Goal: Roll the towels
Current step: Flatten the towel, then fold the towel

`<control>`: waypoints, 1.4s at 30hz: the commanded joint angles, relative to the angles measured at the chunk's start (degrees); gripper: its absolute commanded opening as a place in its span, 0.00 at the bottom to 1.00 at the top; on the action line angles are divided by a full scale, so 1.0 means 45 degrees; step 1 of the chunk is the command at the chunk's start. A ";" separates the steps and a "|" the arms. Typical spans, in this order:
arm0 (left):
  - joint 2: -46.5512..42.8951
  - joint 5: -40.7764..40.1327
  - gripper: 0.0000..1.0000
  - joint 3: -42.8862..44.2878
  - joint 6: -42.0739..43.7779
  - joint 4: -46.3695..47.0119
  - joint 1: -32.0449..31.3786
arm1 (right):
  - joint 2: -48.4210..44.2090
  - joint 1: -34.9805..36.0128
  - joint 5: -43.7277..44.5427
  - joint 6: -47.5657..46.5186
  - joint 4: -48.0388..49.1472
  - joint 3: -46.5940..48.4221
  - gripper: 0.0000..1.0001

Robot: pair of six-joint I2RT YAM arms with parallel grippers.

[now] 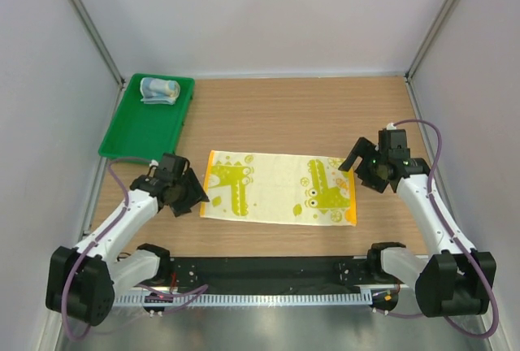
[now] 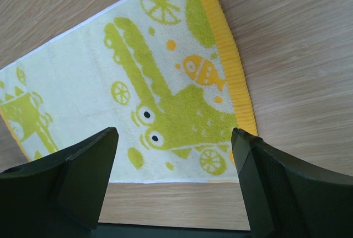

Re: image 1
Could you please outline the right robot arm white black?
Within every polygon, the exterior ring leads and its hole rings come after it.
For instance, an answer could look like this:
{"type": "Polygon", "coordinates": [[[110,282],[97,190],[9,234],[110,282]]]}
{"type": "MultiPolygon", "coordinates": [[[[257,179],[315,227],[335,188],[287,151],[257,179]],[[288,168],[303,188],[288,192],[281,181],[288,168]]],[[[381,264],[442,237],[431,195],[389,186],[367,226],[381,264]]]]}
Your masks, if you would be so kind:
{"type": "Polygon", "coordinates": [[[340,169],[353,170],[362,185],[378,193],[391,188],[413,215],[428,249],[429,258],[422,261],[401,245],[382,245],[366,262],[371,280],[397,278],[414,290],[428,318],[497,311],[494,257],[477,250],[457,226],[439,195],[433,167],[412,157],[405,130],[388,126],[379,131],[377,143],[360,137],[340,169]]]}

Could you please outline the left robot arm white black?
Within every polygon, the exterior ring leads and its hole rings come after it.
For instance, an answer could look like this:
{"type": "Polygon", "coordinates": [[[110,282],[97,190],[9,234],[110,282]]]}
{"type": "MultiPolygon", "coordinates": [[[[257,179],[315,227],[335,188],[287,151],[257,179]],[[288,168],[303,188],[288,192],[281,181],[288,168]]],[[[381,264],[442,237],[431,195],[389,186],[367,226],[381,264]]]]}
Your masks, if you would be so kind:
{"type": "Polygon", "coordinates": [[[143,283],[166,284],[173,273],[168,249],[145,243],[125,259],[119,255],[134,235],[163,208],[179,217],[208,197],[187,158],[165,153],[130,185],[123,200],[75,246],[51,255],[45,306],[63,319],[91,327],[102,323],[115,299],[143,283]]]}

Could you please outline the blue polka dot towel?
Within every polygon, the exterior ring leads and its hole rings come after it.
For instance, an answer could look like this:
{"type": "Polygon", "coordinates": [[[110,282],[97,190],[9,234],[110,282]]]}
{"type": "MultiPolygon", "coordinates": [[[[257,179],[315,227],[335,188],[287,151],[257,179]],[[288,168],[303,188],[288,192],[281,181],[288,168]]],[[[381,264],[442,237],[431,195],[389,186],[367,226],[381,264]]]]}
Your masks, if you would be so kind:
{"type": "Polygon", "coordinates": [[[140,82],[141,102],[174,105],[180,95],[180,85],[174,80],[144,77],[140,82]]]}

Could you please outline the yellow green patterned towel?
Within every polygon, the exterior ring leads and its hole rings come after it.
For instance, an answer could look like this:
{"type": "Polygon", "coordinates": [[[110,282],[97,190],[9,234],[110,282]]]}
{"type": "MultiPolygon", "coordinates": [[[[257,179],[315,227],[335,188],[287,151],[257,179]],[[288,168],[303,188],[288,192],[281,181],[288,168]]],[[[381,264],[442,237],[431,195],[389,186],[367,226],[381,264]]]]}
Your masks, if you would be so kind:
{"type": "Polygon", "coordinates": [[[352,171],[336,157],[213,150],[203,188],[208,219],[302,226],[358,224],[352,171]]]}

